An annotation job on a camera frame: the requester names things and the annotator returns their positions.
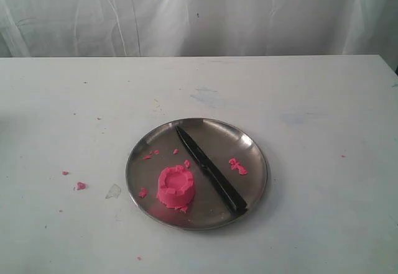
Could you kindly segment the pink crumb on table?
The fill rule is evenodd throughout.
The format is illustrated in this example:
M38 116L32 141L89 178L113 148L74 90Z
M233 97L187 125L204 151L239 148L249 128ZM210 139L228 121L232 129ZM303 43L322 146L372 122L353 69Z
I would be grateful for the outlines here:
M87 184L86 184L86 183L78 182L78 183L76 184L76 189L77 189L77 190L85 190L86 188L87 188Z

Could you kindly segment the pink clay lump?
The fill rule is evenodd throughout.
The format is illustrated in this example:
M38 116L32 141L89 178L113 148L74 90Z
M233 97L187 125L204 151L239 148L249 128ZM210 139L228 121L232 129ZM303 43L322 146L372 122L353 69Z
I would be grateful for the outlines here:
M189 169L175 165L161 171L156 198L167 208L186 212L194 196L195 182Z

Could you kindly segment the pink crumbs upper left plate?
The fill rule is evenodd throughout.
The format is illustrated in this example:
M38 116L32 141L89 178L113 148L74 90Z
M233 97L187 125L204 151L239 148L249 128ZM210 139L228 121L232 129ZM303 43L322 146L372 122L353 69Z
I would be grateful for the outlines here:
M158 155L159 153L160 153L159 150L150 151L149 154L144 156L142 159L143 160L151 159L154 155Z

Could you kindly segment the pink smear crumb on plate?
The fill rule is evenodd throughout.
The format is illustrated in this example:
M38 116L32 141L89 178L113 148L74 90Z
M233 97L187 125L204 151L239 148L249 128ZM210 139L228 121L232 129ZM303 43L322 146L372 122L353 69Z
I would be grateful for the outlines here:
M232 170L236 170L240 175L247 175L248 171L244 166L241 165L239 161L237 161L235 158L231 158L228 162L231 166Z

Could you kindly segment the white curtain backdrop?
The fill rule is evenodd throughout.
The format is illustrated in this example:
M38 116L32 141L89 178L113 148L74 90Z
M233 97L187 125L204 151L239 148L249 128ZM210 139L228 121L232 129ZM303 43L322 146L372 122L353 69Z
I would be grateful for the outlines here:
M378 53L397 0L1 0L1 54L157 57Z

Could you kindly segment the round steel plate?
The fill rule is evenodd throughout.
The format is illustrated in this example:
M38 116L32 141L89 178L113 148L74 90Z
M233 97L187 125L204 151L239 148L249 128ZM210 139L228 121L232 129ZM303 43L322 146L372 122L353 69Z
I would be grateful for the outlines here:
M207 118L168 122L150 131L136 144L126 165L126 180L131 197L139 208L163 224L188 230L214 229L242 216L233 214L225 205L180 141L175 126L180 126L193 138L247 202L246 213L250 211L266 188L269 174L267 159L243 131L225 122ZM142 159L153 150L159 150L160 153L151 159ZM232 170L228 163L231 158L239 161L248 174L240 175ZM175 165L185 166L193 173L195 196L186 212L167 208L156 198L161 171ZM139 197L141 188L148 190L145 198Z

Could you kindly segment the black knife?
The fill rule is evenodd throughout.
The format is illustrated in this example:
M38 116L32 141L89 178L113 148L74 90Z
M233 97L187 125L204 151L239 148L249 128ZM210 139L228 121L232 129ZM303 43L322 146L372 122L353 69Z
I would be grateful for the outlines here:
M180 126L175 126L175 130L188 153L196 161L202 173L208 177L229 210L235 215L245 214L248 204L244 198L185 130Z

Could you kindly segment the clear tape scrap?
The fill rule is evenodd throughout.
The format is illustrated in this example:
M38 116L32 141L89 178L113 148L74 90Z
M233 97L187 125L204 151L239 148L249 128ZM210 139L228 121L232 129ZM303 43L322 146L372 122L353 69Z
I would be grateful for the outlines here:
M113 184L108 190L105 199L118 199L121 194L121 187L117 184Z

